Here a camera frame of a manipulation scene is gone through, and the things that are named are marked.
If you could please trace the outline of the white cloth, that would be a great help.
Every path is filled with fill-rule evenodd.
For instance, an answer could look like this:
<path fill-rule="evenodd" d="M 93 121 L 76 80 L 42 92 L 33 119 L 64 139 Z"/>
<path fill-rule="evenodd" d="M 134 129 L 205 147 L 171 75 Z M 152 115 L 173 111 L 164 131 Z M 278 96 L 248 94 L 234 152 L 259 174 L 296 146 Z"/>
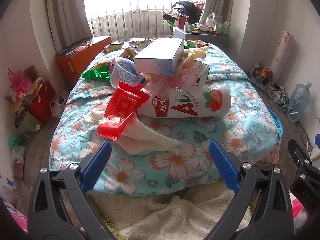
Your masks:
<path fill-rule="evenodd" d="M 114 142 L 130 155 L 146 155 L 153 151 L 167 151 L 183 145 L 183 142 L 148 128 L 138 120 L 136 113 L 129 118 L 129 123 L 119 139 Z"/>

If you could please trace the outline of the white strawberry AD milk bottle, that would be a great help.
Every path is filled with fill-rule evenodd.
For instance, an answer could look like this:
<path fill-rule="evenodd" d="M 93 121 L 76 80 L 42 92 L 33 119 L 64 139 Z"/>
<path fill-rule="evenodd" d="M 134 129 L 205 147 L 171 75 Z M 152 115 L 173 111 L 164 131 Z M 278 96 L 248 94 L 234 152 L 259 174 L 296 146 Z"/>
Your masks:
<path fill-rule="evenodd" d="M 171 95 L 168 99 L 152 94 L 137 112 L 153 118 L 223 117 L 229 113 L 231 101 L 225 86 L 194 86 L 183 90 L 182 95 Z"/>

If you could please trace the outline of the red snack wrapper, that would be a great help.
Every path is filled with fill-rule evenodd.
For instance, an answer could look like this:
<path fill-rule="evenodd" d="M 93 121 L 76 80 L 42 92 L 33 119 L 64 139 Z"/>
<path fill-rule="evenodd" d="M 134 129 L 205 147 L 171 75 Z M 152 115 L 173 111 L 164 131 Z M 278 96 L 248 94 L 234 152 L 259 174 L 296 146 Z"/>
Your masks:
<path fill-rule="evenodd" d="M 112 141 L 119 139 L 131 115 L 150 98 L 149 94 L 141 89 L 141 85 L 133 87 L 119 81 L 118 88 L 99 121 L 97 135 Z"/>

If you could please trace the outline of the green foil snack bag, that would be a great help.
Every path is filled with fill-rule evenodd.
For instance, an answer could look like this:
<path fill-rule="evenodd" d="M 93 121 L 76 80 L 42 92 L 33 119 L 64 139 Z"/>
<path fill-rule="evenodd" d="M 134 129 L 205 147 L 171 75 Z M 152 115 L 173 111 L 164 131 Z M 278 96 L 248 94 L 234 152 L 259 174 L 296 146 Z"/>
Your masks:
<path fill-rule="evenodd" d="M 105 81 L 110 83 L 111 73 L 108 64 L 96 65 L 89 70 L 84 71 L 81 77 L 89 80 Z"/>

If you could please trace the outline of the pink printed plastic bag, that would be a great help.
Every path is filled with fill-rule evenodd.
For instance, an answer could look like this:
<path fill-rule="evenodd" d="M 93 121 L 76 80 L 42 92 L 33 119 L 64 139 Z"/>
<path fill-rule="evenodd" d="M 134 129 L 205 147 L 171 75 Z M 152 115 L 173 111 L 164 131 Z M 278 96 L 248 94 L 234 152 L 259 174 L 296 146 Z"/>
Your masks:
<path fill-rule="evenodd" d="M 201 63 L 190 68 L 183 67 L 180 73 L 172 76 L 156 75 L 147 81 L 144 90 L 161 99 L 181 96 L 183 90 L 195 85 L 196 80 L 206 70 L 208 70 L 208 66 Z"/>

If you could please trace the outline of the beige paper bag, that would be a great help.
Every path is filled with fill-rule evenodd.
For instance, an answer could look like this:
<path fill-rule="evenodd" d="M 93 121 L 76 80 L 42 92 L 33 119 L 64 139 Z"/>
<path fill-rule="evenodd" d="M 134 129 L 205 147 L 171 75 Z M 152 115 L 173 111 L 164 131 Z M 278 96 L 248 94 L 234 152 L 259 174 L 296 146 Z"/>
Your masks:
<path fill-rule="evenodd" d="M 210 46 L 186 49 L 178 62 L 178 68 L 182 68 L 183 66 L 191 64 L 191 62 L 195 59 L 205 59 L 206 53 L 209 50 L 209 48 Z"/>

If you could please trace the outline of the white cable product box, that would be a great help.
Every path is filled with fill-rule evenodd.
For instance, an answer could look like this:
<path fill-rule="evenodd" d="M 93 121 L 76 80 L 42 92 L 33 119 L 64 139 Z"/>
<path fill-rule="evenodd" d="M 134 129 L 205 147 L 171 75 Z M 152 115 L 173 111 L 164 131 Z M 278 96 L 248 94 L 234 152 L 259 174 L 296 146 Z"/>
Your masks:
<path fill-rule="evenodd" d="M 134 58 L 138 73 L 174 75 L 184 52 L 184 39 L 157 38 Z"/>

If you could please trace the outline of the cream fleece blanket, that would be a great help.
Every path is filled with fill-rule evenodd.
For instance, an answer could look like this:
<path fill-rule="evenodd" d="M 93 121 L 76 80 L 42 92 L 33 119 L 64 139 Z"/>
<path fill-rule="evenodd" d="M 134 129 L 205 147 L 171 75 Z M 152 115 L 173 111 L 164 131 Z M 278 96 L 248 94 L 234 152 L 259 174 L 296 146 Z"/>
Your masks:
<path fill-rule="evenodd" d="M 121 239 L 204 239 L 233 196 L 223 183 L 155 196 L 88 194 L 96 212 Z"/>

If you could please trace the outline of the red gift bag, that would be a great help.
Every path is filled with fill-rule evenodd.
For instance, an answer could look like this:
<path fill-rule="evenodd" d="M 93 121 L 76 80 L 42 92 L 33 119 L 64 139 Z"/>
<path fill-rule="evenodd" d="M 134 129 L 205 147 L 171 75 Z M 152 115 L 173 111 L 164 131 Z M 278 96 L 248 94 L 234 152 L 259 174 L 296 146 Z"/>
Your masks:
<path fill-rule="evenodd" d="M 56 92 L 49 81 L 44 81 L 39 77 L 34 82 L 35 88 L 33 94 L 35 99 L 29 105 L 29 112 L 41 123 L 47 123 L 52 116 L 50 102 L 53 100 Z"/>

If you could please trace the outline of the floor clutter power strip pile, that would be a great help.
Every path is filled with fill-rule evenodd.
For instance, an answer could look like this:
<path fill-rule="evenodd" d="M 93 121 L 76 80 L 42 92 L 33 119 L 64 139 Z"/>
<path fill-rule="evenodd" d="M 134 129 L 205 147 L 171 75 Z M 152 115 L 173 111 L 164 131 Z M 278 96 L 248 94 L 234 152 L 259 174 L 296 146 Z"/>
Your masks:
<path fill-rule="evenodd" d="M 285 88 L 272 81 L 273 73 L 265 67 L 254 68 L 251 74 L 251 81 L 263 90 L 281 108 L 287 106 L 289 98 Z"/>

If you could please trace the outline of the orange cardboard box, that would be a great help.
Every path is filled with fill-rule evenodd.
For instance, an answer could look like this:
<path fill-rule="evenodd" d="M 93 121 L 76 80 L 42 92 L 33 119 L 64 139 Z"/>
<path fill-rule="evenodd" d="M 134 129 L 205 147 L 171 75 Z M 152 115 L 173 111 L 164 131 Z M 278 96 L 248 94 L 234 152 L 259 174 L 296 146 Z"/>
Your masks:
<path fill-rule="evenodd" d="M 57 53 L 56 60 L 67 82 L 74 86 L 93 59 L 111 43 L 110 36 L 88 37 Z"/>

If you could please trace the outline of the rolled floral wallpaper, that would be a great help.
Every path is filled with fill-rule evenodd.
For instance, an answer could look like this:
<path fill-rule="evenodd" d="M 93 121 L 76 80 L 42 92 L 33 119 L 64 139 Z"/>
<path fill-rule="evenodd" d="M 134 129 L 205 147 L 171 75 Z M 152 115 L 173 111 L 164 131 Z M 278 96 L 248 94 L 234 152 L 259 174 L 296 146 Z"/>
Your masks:
<path fill-rule="evenodd" d="M 269 69 L 272 72 L 272 82 L 276 83 L 289 56 L 295 37 L 286 30 L 282 30 L 276 51 L 272 57 Z"/>

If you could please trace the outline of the green plastic basket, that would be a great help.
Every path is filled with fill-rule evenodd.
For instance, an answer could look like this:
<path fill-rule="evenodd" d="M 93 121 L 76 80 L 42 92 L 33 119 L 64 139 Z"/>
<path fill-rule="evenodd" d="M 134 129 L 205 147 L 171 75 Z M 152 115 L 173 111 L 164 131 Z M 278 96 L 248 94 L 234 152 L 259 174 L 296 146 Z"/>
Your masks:
<path fill-rule="evenodd" d="M 222 35 L 229 35 L 230 29 L 231 29 L 230 24 L 216 22 L 214 31 Z"/>

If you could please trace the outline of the grey curtain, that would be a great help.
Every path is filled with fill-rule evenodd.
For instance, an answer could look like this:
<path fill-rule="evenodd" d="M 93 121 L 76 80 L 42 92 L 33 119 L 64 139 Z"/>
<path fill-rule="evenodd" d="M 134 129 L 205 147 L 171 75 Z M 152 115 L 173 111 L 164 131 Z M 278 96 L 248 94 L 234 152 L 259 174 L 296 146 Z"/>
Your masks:
<path fill-rule="evenodd" d="M 215 20 L 221 16 L 224 21 L 231 18 L 233 0 L 205 0 L 199 23 L 205 24 L 207 18 L 214 12 Z"/>
<path fill-rule="evenodd" d="M 92 37 L 84 0 L 45 0 L 50 32 L 56 52 Z"/>

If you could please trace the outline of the red thermos bottle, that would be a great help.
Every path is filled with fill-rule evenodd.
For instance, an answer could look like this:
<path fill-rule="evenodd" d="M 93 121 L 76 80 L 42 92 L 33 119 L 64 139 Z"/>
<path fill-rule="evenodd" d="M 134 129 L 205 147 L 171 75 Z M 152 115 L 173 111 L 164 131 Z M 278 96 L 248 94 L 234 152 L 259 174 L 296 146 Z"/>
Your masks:
<path fill-rule="evenodd" d="M 179 29 L 184 29 L 184 25 L 186 22 L 187 18 L 186 18 L 186 13 L 185 12 L 180 12 L 178 15 L 178 28 Z"/>

